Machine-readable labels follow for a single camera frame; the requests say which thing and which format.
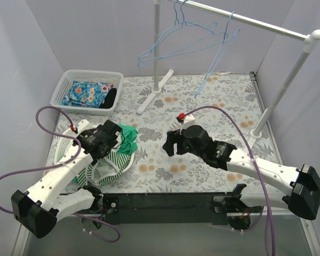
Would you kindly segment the green shirt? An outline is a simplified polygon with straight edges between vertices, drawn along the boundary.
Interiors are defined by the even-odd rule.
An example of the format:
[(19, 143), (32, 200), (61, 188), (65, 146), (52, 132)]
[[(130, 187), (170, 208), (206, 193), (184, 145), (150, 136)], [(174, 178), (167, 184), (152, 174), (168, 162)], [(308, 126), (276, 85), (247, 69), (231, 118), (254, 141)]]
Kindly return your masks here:
[(122, 135), (119, 136), (118, 142), (121, 145), (117, 148), (119, 154), (132, 154), (134, 153), (138, 146), (135, 142), (138, 132), (136, 128), (126, 125), (119, 125), (122, 128)]

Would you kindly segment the green white striped tank top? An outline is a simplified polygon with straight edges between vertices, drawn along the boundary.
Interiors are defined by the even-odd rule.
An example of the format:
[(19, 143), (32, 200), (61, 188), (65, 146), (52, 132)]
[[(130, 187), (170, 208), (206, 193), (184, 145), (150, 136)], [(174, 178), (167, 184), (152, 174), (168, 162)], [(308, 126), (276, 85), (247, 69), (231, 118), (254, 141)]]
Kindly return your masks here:
[(131, 167), (133, 160), (134, 153), (126, 155), (111, 151), (105, 158), (80, 171), (74, 180), (81, 187), (107, 185), (126, 172)]

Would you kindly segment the white perforated laundry basket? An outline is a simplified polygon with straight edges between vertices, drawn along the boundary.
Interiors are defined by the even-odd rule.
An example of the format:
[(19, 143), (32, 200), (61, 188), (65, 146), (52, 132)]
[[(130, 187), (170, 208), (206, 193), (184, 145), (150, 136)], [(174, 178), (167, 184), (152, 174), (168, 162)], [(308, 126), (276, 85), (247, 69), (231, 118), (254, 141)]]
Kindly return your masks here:
[[(72, 136), (74, 137), (75, 134), (68, 128), (64, 131), (63, 135)], [(60, 138), (58, 145), (56, 147), (55, 157), (54, 157), (54, 164), (57, 164), (59, 160), (61, 160), (63, 157), (65, 157), (65, 154), (67, 153), (68, 149), (72, 145), (72, 141), (67, 138)]]

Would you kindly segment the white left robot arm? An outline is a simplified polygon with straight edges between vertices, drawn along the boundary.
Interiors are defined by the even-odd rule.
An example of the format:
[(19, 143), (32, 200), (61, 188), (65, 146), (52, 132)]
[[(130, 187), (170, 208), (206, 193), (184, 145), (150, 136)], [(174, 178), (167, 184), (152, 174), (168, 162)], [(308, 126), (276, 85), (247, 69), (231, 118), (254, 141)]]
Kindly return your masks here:
[(59, 166), (50, 169), (40, 181), (25, 192), (17, 190), (11, 197), (13, 214), (35, 237), (43, 238), (61, 219), (82, 210), (99, 213), (103, 206), (102, 192), (86, 185), (77, 192), (62, 191), (82, 170), (106, 157), (118, 144), (122, 128), (107, 120), (93, 126), (87, 120), (79, 123), (77, 132), (63, 135), (70, 139)]

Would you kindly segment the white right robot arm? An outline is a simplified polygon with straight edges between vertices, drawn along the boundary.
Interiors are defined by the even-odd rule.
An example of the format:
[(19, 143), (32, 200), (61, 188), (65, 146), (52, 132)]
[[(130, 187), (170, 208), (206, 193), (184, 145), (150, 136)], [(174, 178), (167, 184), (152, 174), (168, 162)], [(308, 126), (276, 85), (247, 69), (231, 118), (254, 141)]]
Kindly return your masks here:
[(252, 178), (263, 179), (273, 207), (288, 209), (295, 215), (315, 220), (320, 207), (320, 177), (314, 167), (279, 165), (261, 158), (253, 160), (244, 151), (223, 141), (213, 140), (199, 125), (169, 131), (163, 149), (167, 155), (191, 153), (207, 165)]

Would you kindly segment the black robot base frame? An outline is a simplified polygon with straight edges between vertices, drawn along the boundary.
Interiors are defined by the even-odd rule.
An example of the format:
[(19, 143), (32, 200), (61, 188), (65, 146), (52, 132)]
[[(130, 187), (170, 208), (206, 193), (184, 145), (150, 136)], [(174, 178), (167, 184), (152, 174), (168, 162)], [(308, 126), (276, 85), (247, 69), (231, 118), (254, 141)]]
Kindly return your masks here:
[(97, 228), (105, 221), (120, 224), (210, 223), (247, 230), (251, 214), (260, 213), (261, 206), (241, 202), (245, 184), (224, 193), (132, 193), (104, 194), (102, 205), (94, 213)]

